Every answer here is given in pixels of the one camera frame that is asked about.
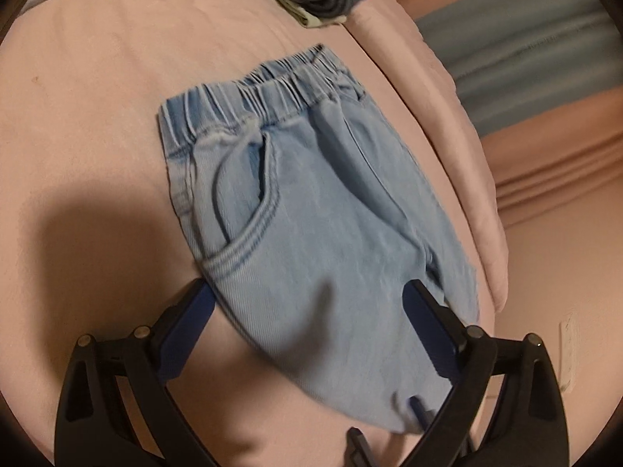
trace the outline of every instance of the clamp rivet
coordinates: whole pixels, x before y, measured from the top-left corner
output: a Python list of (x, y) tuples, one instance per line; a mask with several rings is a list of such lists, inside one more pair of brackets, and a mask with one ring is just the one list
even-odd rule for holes
[(479, 339), (483, 335), (485, 335), (485, 331), (478, 325), (469, 325), (467, 327), (467, 335), (469, 335), (473, 339)]
[(89, 344), (91, 344), (92, 337), (89, 334), (82, 335), (80, 339), (78, 339), (78, 346), (81, 348), (86, 348)]
[(151, 333), (151, 330), (148, 326), (137, 326), (134, 330), (134, 336), (137, 339), (144, 339)]
[(528, 338), (528, 342), (534, 346), (540, 346), (543, 344), (543, 339), (539, 337), (537, 334), (528, 334), (527, 338)]

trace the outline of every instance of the bed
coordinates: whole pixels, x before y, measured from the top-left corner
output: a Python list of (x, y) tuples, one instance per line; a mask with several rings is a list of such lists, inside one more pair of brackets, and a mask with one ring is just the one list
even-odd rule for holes
[[(507, 285), (493, 180), (452, 80), (395, 0), (365, 0), (346, 26), (321, 30), (303, 29), (273, 0), (50, 0), (19, 17), (0, 48), (0, 391), (49, 459), (76, 338), (153, 322), (199, 275), (170, 205), (158, 105), (321, 42), (433, 185), (493, 332)], [(317, 404), (218, 310), (170, 388), (224, 465), (338, 466), (353, 425), (382, 465), (417, 440)], [(154, 449), (144, 424), (135, 427)]]

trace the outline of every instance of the jeans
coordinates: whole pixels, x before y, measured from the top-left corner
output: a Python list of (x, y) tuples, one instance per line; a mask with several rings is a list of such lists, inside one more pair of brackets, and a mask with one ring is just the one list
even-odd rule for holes
[(320, 402), (417, 431), (450, 385), (401, 306), (421, 279), (466, 323), (475, 273), (417, 163), (319, 45), (167, 100), (160, 130), (189, 246), (240, 333)]

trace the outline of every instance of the light blue jeans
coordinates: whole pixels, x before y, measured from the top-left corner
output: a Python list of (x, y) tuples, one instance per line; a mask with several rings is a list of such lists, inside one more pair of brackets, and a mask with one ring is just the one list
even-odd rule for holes
[(466, 323), (473, 269), (370, 95), (319, 45), (160, 110), (186, 240), (243, 336), (317, 400), (416, 431), (450, 385), (401, 306), (421, 279)]

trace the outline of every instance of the pocket stitching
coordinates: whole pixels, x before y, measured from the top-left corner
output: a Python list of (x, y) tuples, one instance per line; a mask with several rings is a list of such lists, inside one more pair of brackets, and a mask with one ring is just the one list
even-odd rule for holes
[(363, 107), (375, 111), (375, 113), (378, 116), (378, 118), (380, 119), (381, 123), (383, 123), (385, 125), (385, 127), (389, 131), (389, 133), (392, 136), (392, 138), (398, 144), (400, 144), (401, 148), (403, 148), (403, 151), (406, 152), (406, 154), (411, 158), (411, 162), (413, 163), (413, 167), (415, 169), (415, 173), (418, 175), (418, 177), (420, 177), (422, 179), (424, 185), (426, 186), (427, 193), (434, 199), (434, 201), (437, 203), (439, 208), (441, 210), (443, 210), (443, 207), (441, 206), (441, 203), (440, 203), (439, 199), (437, 198), (437, 193), (435, 193), (435, 190), (432, 187), (431, 182), (426, 177), (426, 174), (424, 173), (424, 171), (421, 169), (419, 163), (417, 162), (417, 158), (415, 158), (415, 156), (413, 155), (413, 153), (411, 152), (411, 150), (409, 149), (407, 144), (405, 144), (405, 142), (402, 139), (402, 137), (398, 134), (398, 132), (396, 131), (394, 126), (389, 122), (389, 120), (387, 119), (385, 114), (383, 114), (382, 110), (376, 104), (374, 99), (370, 96), (369, 93), (366, 92), (366, 94), (364, 95), (364, 98), (361, 99), (361, 102), (362, 102), (362, 106)]
[(234, 238), (225, 248), (204, 260), (206, 270), (213, 279), (225, 278), (236, 271), (250, 257), (275, 215), (280, 199), (276, 181), (275, 148), (272, 145), (271, 135), (264, 133), (263, 136), (266, 149), (264, 163), (264, 184), (266, 185), (266, 190), (264, 191), (264, 197), (241, 234)]
[[(339, 80), (343, 77), (344, 82), (340, 83)], [(345, 72), (341, 72), (341, 77), (334, 82), (333, 89), (340, 99), (347, 100), (356, 105), (361, 105), (364, 98), (368, 96), (366, 89), (356, 80), (352, 79), (350, 75)], [(344, 90), (344, 87), (348, 86), (353, 90), (354, 96)]]
[(346, 127), (348, 128), (348, 133), (351, 136), (351, 138), (353, 139), (354, 145), (357, 146), (357, 149), (359, 150), (359, 154), (361, 154), (361, 157), (363, 158), (363, 160), (366, 162), (366, 165), (368, 166), (368, 168), (370, 169), (370, 171), (372, 172), (372, 174), (375, 176), (376, 181), (381, 185), (381, 187), (383, 188), (383, 191), (385, 191), (385, 194), (387, 194), (387, 196), (389, 197), (389, 199), (392, 201), (392, 203), (398, 208), (398, 210), (401, 212), (401, 214), (407, 218), (407, 213), (404, 212), (403, 208), (400, 206), (400, 204), (398, 204), (398, 202), (395, 200), (395, 198), (393, 197), (393, 195), (389, 192), (389, 190), (387, 189), (387, 187), (385, 186), (385, 183), (381, 180), (381, 178), (379, 177), (379, 175), (376, 173), (375, 168), (372, 166), (372, 163), (370, 163), (370, 160), (368, 160), (368, 157), (366, 156), (366, 154), (363, 152), (363, 149), (361, 148), (359, 142), (357, 141), (357, 138), (355, 138), (354, 136), (354, 132), (353, 129), (351, 128), (350, 124), (347, 121), (347, 118), (343, 118), (344, 119), (344, 123), (346, 124)]

